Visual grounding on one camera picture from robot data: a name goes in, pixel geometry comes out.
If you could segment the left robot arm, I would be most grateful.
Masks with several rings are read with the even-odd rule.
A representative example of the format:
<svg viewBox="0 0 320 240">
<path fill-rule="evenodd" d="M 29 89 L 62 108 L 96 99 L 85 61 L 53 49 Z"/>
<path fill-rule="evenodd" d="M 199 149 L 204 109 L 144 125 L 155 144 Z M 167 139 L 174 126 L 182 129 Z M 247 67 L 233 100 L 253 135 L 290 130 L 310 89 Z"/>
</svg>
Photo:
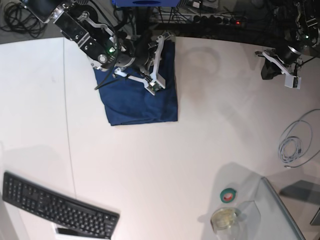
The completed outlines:
<svg viewBox="0 0 320 240">
<path fill-rule="evenodd" d="M 275 21 L 289 36 L 274 49 L 263 51 L 260 56 L 265 58 L 261 77 L 272 80 L 284 74 L 295 64 L 293 71 L 288 73 L 294 79 L 298 78 L 298 70 L 307 61 L 302 61 L 301 55 L 306 47 L 314 48 L 320 40 L 320 2 L 318 0 L 272 0 L 274 6 L 280 8 L 279 13 L 273 13 Z"/>
</svg>

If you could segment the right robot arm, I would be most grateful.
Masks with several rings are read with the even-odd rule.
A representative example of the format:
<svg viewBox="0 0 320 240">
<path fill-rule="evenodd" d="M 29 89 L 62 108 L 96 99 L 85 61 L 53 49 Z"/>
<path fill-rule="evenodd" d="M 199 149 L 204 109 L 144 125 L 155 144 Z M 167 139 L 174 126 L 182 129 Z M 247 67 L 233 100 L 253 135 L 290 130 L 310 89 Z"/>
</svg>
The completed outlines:
<svg viewBox="0 0 320 240">
<path fill-rule="evenodd" d="M 137 68 L 146 74 L 161 58 L 151 31 L 130 35 L 124 27 L 133 24 L 129 8 L 121 8 L 121 19 L 113 25 L 92 0 L 23 0 L 23 6 L 38 20 L 56 25 L 65 38 L 87 55 L 95 69 L 108 71 Z"/>
</svg>

